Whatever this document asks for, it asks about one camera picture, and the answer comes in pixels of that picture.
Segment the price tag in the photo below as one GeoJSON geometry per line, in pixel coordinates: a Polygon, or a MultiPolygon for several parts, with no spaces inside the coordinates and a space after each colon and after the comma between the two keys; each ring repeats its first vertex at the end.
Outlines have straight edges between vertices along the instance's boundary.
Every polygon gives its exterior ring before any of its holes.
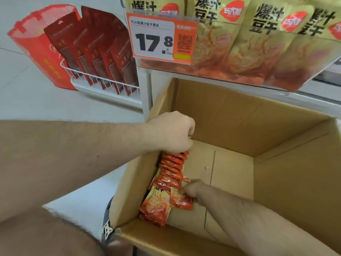
{"type": "Polygon", "coordinates": [[[127,12],[134,57],[191,64],[198,22],[127,12]]]}

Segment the wire basket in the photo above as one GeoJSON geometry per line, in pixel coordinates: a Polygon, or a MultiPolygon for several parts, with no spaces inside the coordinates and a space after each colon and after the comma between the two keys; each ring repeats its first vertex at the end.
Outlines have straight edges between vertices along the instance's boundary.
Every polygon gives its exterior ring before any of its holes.
{"type": "Polygon", "coordinates": [[[113,81],[71,69],[68,67],[65,59],[61,61],[60,65],[66,70],[71,78],[71,83],[77,90],[132,107],[142,108],[139,86],[113,81]]]}

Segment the cardboard box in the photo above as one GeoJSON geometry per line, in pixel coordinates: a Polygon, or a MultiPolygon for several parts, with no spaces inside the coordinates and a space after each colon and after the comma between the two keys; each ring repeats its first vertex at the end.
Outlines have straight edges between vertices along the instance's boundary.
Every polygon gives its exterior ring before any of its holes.
{"type": "MultiPolygon", "coordinates": [[[[186,176],[253,199],[341,253],[341,139],[335,119],[179,79],[158,96],[149,118],[175,110],[196,122],[186,176]]],[[[138,218],[159,155],[129,162],[110,208],[117,235],[152,255],[244,255],[198,204],[193,211],[172,209],[165,228],[138,218]]]]}

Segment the white floor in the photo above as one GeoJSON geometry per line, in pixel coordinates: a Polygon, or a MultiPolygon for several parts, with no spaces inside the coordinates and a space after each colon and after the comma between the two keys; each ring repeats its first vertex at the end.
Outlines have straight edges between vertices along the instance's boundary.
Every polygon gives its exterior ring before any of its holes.
{"type": "MultiPolygon", "coordinates": [[[[0,119],[142,122],[142,111],[54,87],[26,55],[0,48],[0,119]]],[[[101,236],[103,214],[125,166],[46,206],[101,236]]]]}

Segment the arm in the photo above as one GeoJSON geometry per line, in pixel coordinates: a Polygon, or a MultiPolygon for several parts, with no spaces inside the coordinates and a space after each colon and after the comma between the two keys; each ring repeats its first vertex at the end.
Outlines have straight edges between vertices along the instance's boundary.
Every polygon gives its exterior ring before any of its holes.
{"type": "Polygon", "coordinates": [[[250,256],[338,255],[274,211],[194,181],[183,193],[197,198],[231,239],[250,256]]]}
{"type": "Polygon", "coordinates": [[[192,146],[194,120],[142,124],[0,121],[0,222],[59,198],[144,153],[192,146]]]}

